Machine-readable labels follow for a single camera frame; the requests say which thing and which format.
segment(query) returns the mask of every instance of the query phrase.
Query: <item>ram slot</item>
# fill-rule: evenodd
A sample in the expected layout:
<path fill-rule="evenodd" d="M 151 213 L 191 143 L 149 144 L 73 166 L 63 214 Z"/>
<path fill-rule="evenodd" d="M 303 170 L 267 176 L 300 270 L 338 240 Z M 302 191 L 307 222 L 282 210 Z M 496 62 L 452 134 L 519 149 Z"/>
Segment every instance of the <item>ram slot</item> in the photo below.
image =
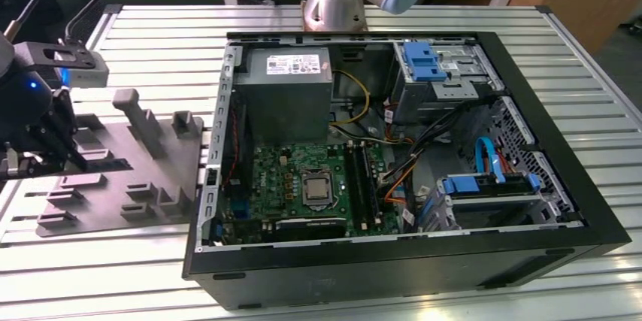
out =
<path fill-rule="evenodd" d="M 368 220 L 366 218 L 367 189 L 360 182 L 363 167 L 359 162 L 359 152 L 354 144 L 343 147 L 343 158 L 346 162 L 346 181 L 348 185 L 350 210 L 352 213 L 352 224 L 355 229 L 366 230 Z"/>
<path fill-rule="evenodd" d="M 382 219 L 379 218 L 379 203 L 378 203 L 378 185 L 376 185 L 376 178 L 372 176 L 372 167 L 370 163 L 370 157 L 366 147 L 363 145 L 359 147 L 359 159 L 363 163 L 363 170 L 364 176 L 362 178 L 362 182 L 364 184 L 364 188 L 367 190 L 367 200 L 366 200 L 366 207 L 368 208 L 370 222 L 374 222 L 375 225 L 382 224 Z"/>

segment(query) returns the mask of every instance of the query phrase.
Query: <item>metal case frame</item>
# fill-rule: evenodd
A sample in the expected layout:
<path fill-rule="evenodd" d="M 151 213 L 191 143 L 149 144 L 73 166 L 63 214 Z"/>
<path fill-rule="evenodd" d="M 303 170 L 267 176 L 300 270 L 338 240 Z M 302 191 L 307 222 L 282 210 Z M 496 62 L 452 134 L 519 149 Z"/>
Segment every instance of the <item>metal case frame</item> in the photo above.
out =
<path fill-rule="evenodd" d="M 503 80 L 585 227 L 466 236 L 399 236 L 395 241 L 331 242 L 303 247 L 243 247 L 198 252 L 199 205 L 190 225 L 186 279 L 195 280 L 226 309 L 318 304 L 364 298 L 426 295 L 467 289 L 518 286 L 578 258 L 598 256 L 630 242 L 607 202 L 589 177 L 495 33 L 230 33 L 228 50 L 244 41 L 270 44 L 367 43 L 407 38 L 472 37 Z M 224 61 L 218 110 L 227 112 L 234 64 Z M 215 119 L 210 154 L 222 148 L 224 125 Z M 220 182 L 208 169 L 200 202 Z"/>

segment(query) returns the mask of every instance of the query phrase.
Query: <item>cpu socket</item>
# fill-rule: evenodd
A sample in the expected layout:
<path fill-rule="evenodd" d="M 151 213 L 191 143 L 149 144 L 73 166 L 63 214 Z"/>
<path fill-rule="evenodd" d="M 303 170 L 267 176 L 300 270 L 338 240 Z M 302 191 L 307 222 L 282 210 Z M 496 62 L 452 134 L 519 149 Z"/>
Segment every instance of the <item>cpu socket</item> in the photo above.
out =
<path fill-rule="evenodd" d="M 327 171 L 304 171 L 303 204 L 314 210 L 324 209 L 332 204 L 332 176 Z"/>

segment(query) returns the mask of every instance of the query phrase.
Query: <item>slotted metal worktable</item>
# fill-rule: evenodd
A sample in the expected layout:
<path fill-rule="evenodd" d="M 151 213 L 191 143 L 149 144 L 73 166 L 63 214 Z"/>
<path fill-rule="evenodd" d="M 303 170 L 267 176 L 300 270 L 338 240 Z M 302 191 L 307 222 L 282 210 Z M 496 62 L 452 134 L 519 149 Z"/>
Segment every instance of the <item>slotted metal worktable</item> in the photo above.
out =
<path fill-rule="evenodd" d="M 53 179 L 24 180 L 0 195 L 0 319 L 639 317 L 642 116 L 555 17 L 534 8 L 414 8 L 399 17 L 375 8 L 366 13 L 374 31 L 499 34 L 633 242 L 517 289 L 230 313 L 180 278 L 188 225 L 39 238 L 35 217 Z M 72 91 L 76 113 L 124 121 L 111 97 L 133 86 L 156 117 L 188 109 L 211 125 L 226 33 L 251 30 L 300 30 L 300 9 L 124 7 L 105 14 L 89 46 L 107 60 L 109 87 Z"/>

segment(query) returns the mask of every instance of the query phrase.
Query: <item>motherboard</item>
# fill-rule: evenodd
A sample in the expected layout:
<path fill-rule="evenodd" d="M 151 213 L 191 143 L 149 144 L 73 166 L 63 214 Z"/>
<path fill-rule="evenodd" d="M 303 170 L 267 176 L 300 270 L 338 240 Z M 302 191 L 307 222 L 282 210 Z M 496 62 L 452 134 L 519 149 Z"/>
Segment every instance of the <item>motherboard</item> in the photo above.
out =
<path fill-rule="evenodd" d="M 340 237 L 399 233 L 395 207 L 383 203 L 376 189 L 384 171 L 379 144 L 258 147 L 252 196 L 247 202 L 232 202 L 236 221 L 228 234 L 247 244 L 266 242 L 266 236 L 284 227 L 303 238 L 310 235 L 302 229 L 334 229 L 335 235 L 342 229 Z"/>

